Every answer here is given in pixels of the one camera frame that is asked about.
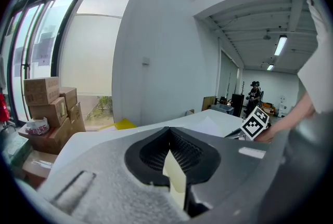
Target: black speaker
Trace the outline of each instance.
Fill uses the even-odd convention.
[[[240,117],[241,107],[243,106],[244,95],[233,94],[231,98],[232,107],[234,108],[234,116]]]

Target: forearm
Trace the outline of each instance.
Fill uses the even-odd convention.
[[[271,129],[275,133],[285,129],[294,128],[302,119],[311,117],[315,112],[311,98],[306,92],[292,111],[282,120],[274,124]]]

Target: white table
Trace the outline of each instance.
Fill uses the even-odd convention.
[[[224,137],[232,131],[238,129],[243,119],[238,118],[226,113],[222,113],[215,110],[205,110],[189,116],[177,118],[175,120],[151,124],[147,126],[141,126],[126,130],[112,130],[110,128],[99,132],[85,132],[77,133],[73,135],[66,143],[60,154],[58,155],[49,177],[52,176],[57,170],[69,164],[75,158],[88,151],[90,148],[110,140],[129,136],[144,130],[151,130],[159,127],[171,126],[171,127],[185,127],[190,128],[204,121],[209,117],[218,126],[221,131],[220,136]]]

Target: shirt sleeve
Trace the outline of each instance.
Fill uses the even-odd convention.
[[[313,106],[318,113],[333,110],[333,35],[312,5],[307,0],[310,13],[317,30],[318,48],[306,64],[301,68],[298,77],[308,92]]]

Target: ceiling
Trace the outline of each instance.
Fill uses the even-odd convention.
[[[245,69],[297,73],[317,48],[316,29],[306,0],[263,0],[209,17],[226,35]],[[280,35],[288,40],[280,56],[274,52]]]

